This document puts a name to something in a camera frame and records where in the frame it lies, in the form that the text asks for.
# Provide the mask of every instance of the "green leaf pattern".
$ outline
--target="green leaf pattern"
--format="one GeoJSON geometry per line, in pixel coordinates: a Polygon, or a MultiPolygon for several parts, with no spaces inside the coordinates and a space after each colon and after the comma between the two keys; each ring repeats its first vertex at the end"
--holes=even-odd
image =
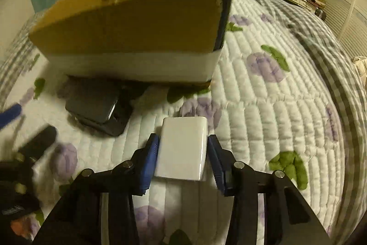
{"type": "Polygon", "coordinates": [[[192,245],[192,242],[184,231],[176,230],[170,236],[170,242],[168,245],[192,245]]]}
{"type": "Polygon", "coordinates": [[[45,222],[45,217],[43,215],[43,212],[41,209],[39,209],[38,211],[34,212],[34,215],[36,217],[36,220],[38,221],[38,223],[40,224],[40,226],[45,222]]]}
{"type": "Polygon", "coordinates": [[[69,184],[60,185],[59,186],[59,195],[60,195],[60,197],[62,197],[69,188],[70,188],[69,184]]]}
{"type": "Polygon", "coordinates": [[[46,80],[44,78],[37,78],[34,81],[34,96],[33,99],[37,100],[38,97],[41,95],[43,88],[45,87],[46,80]]]}
{"type": "Polygon", "coordinates": [[[242,31],[243,28],[240,27],[240,26],[235,25],[234,22],[228,22],[227,26],[226,26],[226,30],[229,30],[229,31],[242,31]]]}
{"type": "Polygon", "coordinates": [[[202,95],[205,93],[209,93],[210,88],[203,87],[185,87],[185,86],[175,86],[170,87],[167,94],[167,102],[173,104],[180,100],[182,97],[186,99],[190,99],[194,94],[202,95]]]}
{"type": "Polygon", "coordinates": [[[289,72],[289,66],[288,66],[286,58],[277,49],[275,49],[274,47],[268,46],[268,45],[261,45],[261,49],[271,54],[271,56],[273,57],[273,59],[277,61],[279,66],[284,71],[289,72]]]}
{"type": "Polygon", "coordinates": [[[290,179],[294,179],[297,182],[299,190],[307,188],[307,171],[301,157],[296,152],[280,152],[269,161],[269,168],[272,171],[284,171],[290,179]]]}

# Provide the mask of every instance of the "window blind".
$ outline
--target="window blind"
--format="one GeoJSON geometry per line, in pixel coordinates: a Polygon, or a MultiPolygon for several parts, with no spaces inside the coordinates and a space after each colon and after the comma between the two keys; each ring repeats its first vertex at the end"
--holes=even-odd
{"type": "Polygon", "coordinates": [[[325,23],[350,56],[367,56],[367,0],[325,0],[325,23]]]}

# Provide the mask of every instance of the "blue gripper pad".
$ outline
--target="blue gripper pad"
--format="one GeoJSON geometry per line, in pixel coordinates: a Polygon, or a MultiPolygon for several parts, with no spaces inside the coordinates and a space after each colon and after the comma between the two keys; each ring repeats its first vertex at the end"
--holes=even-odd
{"type": "Polygon", "coordinates": [[[224,196],[233,191],[232,165],[236,161],[232,152],[223,150],[215,134],[208,137],[207,153],[214,173],[217,188],[224,196]]]}
{"type": "Polygon", "coordinates": [[[22,107],[20,104],[14,104],[7,110],[0,113],[0,130],[4,128],[7,124],[12,122],[22,113],[22,107]]]}
{"type": "Polygon", "coordinates": [[[156,169],[157,156],[159,147],[159,136],[155,133],[151,133],[148,141],[146,142],[145,150],[146,158],[144,165],[142,166],[140,172],[140,191],[145,194],[145,191],[149,189],[150,183],[152,181],[154,171],[156,169]]]}

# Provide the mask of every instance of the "open cardboard box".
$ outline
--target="open cardboard box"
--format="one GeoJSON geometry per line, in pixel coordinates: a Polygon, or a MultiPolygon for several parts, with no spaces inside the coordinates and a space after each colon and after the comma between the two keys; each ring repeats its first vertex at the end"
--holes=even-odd
{"type": "Polygon", "coordinates": [[[203,84],[223,45],[231,0],[58,0],[31,41],[75,76],[203,84]]]}

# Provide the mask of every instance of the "black case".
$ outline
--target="black case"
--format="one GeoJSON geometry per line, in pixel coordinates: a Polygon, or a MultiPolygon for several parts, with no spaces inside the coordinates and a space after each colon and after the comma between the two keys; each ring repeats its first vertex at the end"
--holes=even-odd
{"type": "Polygon", "coordinates": [[[133,111],[119,82],[106,79],[79,80],[65,109],[81,124],[114,137],[124,132],[133,111]]]}

